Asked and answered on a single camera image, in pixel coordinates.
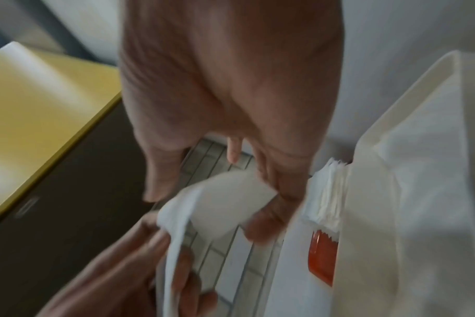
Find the yellow table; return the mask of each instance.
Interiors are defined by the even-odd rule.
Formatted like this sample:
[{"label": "yellow table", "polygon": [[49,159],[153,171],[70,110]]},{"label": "yellow table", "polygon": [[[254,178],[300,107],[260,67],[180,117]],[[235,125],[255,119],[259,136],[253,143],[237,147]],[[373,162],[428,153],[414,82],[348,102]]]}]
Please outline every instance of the yellow table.
[{"label": "yellow table", "polygon": [[0,214],[120,99],[115,67],[0,49]]}]

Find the red plastic container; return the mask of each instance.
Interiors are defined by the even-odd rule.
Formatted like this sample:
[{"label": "red plastic container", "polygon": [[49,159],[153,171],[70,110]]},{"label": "red plastic container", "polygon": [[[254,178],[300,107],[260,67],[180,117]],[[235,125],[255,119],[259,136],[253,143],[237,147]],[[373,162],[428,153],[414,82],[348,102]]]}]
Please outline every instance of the red plastic container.
[{"label": "red plastic container", "polygon": [[312,234],[308,259],[309,271],[329,286],[333,285],[337,250],[338,242],[333,242],[321,230]]}]

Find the yellow tabletop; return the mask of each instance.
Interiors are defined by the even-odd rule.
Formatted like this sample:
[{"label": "yellow tabletop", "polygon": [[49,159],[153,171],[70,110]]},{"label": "yellow tabletop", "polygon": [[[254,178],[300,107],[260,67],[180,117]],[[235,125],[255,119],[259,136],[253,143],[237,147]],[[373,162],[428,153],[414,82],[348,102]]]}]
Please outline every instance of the yellow tabletop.
[{"label": "yellow tabletop", "polygon": [[0,213],[120,98],[115,67],[27,48],[0,49]]}]

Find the fingernail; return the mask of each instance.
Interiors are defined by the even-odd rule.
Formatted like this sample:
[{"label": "fingernail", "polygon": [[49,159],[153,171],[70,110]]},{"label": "fingernail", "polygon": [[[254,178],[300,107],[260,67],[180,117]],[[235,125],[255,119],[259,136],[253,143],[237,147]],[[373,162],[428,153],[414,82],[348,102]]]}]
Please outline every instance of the fingernail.
[{"label": "fingernail", "polygon": [[152,238],[150,238],[148,246],[150,249],[166,249],[170,245],[170,235],[164,229],[159,229]]}]

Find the person's left hand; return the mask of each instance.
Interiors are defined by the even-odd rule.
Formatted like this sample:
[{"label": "person's left hand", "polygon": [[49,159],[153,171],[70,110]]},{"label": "person's left hand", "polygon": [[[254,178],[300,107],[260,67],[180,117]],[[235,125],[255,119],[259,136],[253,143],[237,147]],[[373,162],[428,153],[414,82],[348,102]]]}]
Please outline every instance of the person's left hand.
[{"label": "person's left hand", "polygon": [[[60,290],[38,317],[156,316],[149,285],[170,244],[168,233],[156,227],[156,218],[157,213],[145,214]],[[172,285],[181,294],[181,317],[205,314],[218,300],[214,291],[201,294],[201,280],[191,272],[193,260],[190,249],[182,247]]]}]

